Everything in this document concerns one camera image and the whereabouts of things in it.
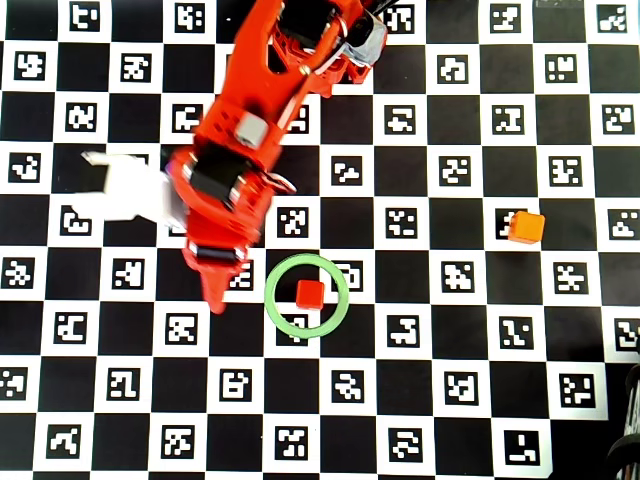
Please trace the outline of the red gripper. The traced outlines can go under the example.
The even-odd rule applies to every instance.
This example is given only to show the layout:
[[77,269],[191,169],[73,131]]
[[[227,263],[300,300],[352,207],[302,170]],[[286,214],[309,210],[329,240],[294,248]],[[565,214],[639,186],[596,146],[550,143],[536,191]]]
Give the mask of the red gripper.
[[201,276],[203,298],[214,314],[226,308],[224,294],[236,275],[234,265],[242,265],[248,250],[261,237],[265,213],[240,218],[212,220],[195,209],[187,214],[186,246],[183,255],[188,265],[196,265]]

